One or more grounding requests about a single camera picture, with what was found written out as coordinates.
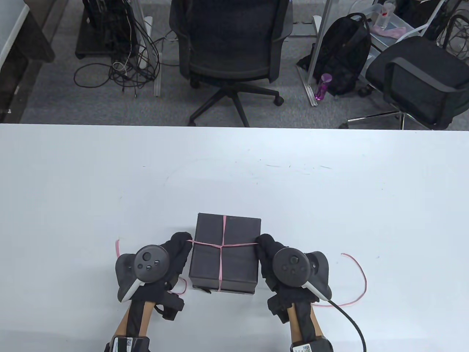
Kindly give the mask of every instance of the purple water bottle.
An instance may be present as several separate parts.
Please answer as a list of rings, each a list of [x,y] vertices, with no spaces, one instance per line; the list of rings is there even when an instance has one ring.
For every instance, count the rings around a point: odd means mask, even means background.
[[[324,73],[321,76],[321,80],[319,81],[318,88],[316,89],[316,93],[314,93],[314,97],[317,101],[321,101],[325,97],[325,93],[327,92],[327,87],[329,86],[330,82],[332,81],[332,76],[328,73]]]

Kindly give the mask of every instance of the chair leg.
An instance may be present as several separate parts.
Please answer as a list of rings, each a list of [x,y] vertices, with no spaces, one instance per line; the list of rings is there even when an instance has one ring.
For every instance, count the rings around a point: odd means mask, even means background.
[[[197,119],[200,115],[202,115],[205,111],[207,111],[210,107],[212,107],[217,101],[221,98],[226,96],[226,92],[220,89],[216,92],[210,99],[208,99],[199,109],[197,109],[189,118],[188,126],[195,126],[194,120]]]
[[[399,117],[400,116],[400,112],[399,111],[389,111],[387,113],[381,113],[381,114],[375,114],[375,115],[368,115],[368,116],[361,116],[361,117],[354,117],[352,119],[348,119],[347,122],[341,124],[339,126],[340,129],[348,129],[348,126],[350,124],[353,124],[353,123],[360,123],[361,121],[364,121],[364,120],[370,120],[370,119],[375,119],[377,117],[388,117],[388,116],[396,116],[396,117]]]
[[[280,96],[280,93],[278,91],[274,91],[273,89],[254,87],[252,85],[244,84],[244,83],[236,83],[234,85],[234,89],[237,90],[238,92],[243,92],[243,93],[272,95],[273,97]]]
[[[238,110],[238,114],[241,117],[242,124],[244,125],[244,127],[249,127],[249,122],[242,108],[241,101],[239,100],[239,97],[238,97],[238,93],[233,92],[230,98],[233,99],[233,102],[235,103],[234,106],[236,106],[236,110]]]
[[[405,113],[400,113],[399,114],[399,129],[400,130],[404,129],[405,120],[406,120],[406,114]]]

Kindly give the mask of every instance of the pink cloth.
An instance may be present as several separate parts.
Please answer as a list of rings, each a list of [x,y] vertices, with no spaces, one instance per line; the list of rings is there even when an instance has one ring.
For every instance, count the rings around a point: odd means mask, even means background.
[[[382,37],[390,37],[394,39],[399,39],[400,37],[402,37],[404,34],[407,33],[407,29],[405,27],[399,27],[399,28],[393,28],[390,30],[384,30],[381,27],[374,25],[373,27],[370,28],[370,32],[374,34],[378,34],[379,36],[382,36]]]

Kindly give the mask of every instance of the wrist strap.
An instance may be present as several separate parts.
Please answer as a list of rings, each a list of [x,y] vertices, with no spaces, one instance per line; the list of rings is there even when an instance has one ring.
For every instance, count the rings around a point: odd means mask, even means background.
[[[267,307],[271,311],[273,315],[276,315],[280,318],[282,324],[285,324],[290,321],[288,318],[288,312],[285,306],[280,301],[279,295],[276,294],[275,296],[270,297],[267,300]]]
[[[295,311],[303,341],[314,341],[316,339],[316,331],[314,330],[314,325],[311,320],[311,303],[295,303]]]
[[[162,305],[163,309],[155,306],[155,310],[166,320],[174,320],[176,314],[184,308],[184,301],[177,294],[168,291],[163,293],[163,298],[158,304]]]

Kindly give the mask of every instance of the gray carpet floor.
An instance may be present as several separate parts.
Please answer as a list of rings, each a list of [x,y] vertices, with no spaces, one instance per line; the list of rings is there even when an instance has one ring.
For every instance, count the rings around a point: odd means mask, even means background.
[[[143,8],[145,15],[153,16],[153,38],[159,38],[169,31],[168,4],[144,3]],[[79,67],[91,62],[109,63],[108,59],[78,60],[75,57],[82,11],[81,0],[69,0],[53,39],[56,59],[42,67],[22,123],[185,126],[190,114],[216,91],[216,88],[207,85],[192,89],[177,67],[167,66],[161,73],[161,96],[157,98],[152,94],[153,84],[137,91],[137,98],[133,89],[122,93],[113,82],[96,89],[76,86],[73,74]],[[321,5],[295,4],[295,21],[311,19],[312,15],[321,12]],[[350,117],[392,110],[377,92],[366,98],[358,97],[356,92],[340,97],[327,95],[318,107],[311,107],[295,67],[298,59],[309,53],[311,43],[308,38],[288,38],[282,50],[280,77],[272,84],[255,82],[259,86],[280,91],[285,100],[281,107],[275,106],[270,97],[240,94],[252,127],[337,128]],[[165,41],[162,56],[166,63],[177,63],[177,42]],[[78,74],[77,81],[94,85],[105,81],[106,77],[107,68],[87,67]],[[224,98],[199,117],[197,125],[237,127],[242,123],[232,101]],[[397,127],[398,122],[393,117],[353,126],[366,129]],[[406,129],[422,128],[409,122]],[[469,130],[469,114],[466,112],[456,117],[449,129]]]

